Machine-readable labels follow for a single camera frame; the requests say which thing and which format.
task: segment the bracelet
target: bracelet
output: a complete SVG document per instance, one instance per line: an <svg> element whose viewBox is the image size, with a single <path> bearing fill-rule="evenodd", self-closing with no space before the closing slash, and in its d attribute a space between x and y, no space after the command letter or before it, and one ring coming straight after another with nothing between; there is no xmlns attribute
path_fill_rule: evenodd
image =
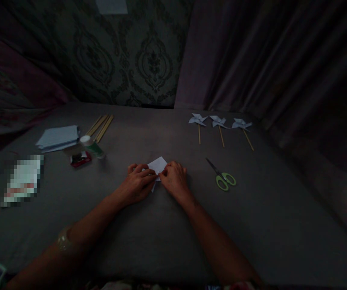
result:
<svg viewBox="0 0 347 290"><path fill-rule="evenodd" d="M84 251L84 248L81 246L77 246L69 241L68 231L72 228L72 226L65 227L58 235L57 245L61 254L65 256L75 256Z"/></svg>

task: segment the red box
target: red box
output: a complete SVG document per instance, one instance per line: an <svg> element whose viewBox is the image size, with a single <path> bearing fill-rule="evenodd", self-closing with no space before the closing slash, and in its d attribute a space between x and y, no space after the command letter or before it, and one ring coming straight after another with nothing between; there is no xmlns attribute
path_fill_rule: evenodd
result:
<svg viewBox="0 0 347 290"><path fill-rule="evenodd" d="M80 154L70 156L70 165L73 167L79 167L90 161L92 161L92 157L88 151L82 151Z"/></svg>

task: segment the wall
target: wall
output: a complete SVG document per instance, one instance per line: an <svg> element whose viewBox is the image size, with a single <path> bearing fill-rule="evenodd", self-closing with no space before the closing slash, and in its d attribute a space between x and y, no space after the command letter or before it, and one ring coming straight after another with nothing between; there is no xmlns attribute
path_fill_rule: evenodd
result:
<svg viewBox="0 0 347 290"><path fill-rule="evenodd" d="M174 105L192 0L128 0L128 15L106 16L94 0L5 5L81 101Z"/></svg>

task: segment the curtain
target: curtain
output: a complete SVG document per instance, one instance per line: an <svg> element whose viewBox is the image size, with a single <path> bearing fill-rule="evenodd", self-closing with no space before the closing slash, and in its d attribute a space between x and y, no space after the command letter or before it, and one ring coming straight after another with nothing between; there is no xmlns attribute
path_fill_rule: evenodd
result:
<svg viewBox="0 0 347 290"><path fill-rule="evenodd" d="M173 107L192 0L127 0L128 15L105 16L95 0L4 4L79 100Z"/></svg>
<svg viewBox="0 0 347 290"><path fill-rule="evenodd" d="M0 40L0 149L67 101L58 83Z"/></svg>
<svg viewBox="0 0 347 290"><path fill-rule="evenodd" d="M175 108L253 114L347 225L347 0L195 1Z"/></svg>

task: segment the wooden stick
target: wooden stick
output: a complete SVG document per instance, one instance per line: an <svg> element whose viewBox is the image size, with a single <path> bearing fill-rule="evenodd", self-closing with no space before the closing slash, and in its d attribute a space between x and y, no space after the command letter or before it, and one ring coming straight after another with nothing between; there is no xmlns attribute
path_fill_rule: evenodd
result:
<svg viewBox="0 0 347 290"><path fill-rule="evenodd" d="M101 138L102 138L103 135L105 134L106 129L108 129L108 127L109 127L110 123L112 122L113 118L114 118L114 116L111 115L110 118L108 119L108 121L106 121L106 124L105 124L105 126L103 127L103 128L104 128L104 131L103 131L103 132L101 133L101 135L98 137L97 143L100 142Z"/></svg>
<svg viewBox="0 0 347 290"><path fill-rule="evenodd" d="M200 145L200 124L198 124L198 132L199 132L199 145Z"/></svg>
<svg viewBox="0 0 347 290"><path fill-rule="evenodd" d="M97 129L101 126L101 124L105 121L107 116L108 115L102 116L100 121L98 121L98 123L86 135L92 136L97 131Z"/></svg>
<svg viewBox="0 0 347 290"><path fill-rule="evenodd" d="M98 139L98 137L100 137L101 133L104 131L104 127L106 122L109 120L110 116L106 115L107 117L104 119L103 125L100 129L100 131L98 131L97 136L94 138L94 141L96 141Z"/></svg>
<svg viewBox="0 0 347 290"><path fill-rule="evenodd" d="M88 135L88 133L90 132L90 130L93 129L93 127L98 123L98 121L100 121L101 117L102 117L102 116L98 117L97 121L94 122L94 124L92 125L92 127L90 127L90 129L86 132L85 135Z"/></svg>
<svg viewBox="0 0 347 290"><path fill-rule="evenodd" d="M245 129L242 129L242 130L243 130L243 133L245 133L246 139L247 139L247 141L248 141L248 142L249 142L249 144L250 144L251 150L252 150L252 151L254 151L254 148L253 148L253 145L251 145L251 142L250 142L249 136L246 134L246 130L245 130Z"/></svg>
<svg viewBox="0 0 347 290"><path fill-rule="evenodd" d="M219 127L219 132L221 134L221 138L222 138L222 145L223 145L223 148L225 147L225 142L223 141L223 136L222 136L222 130L221 130L221 127L218 125Z"/></svg>

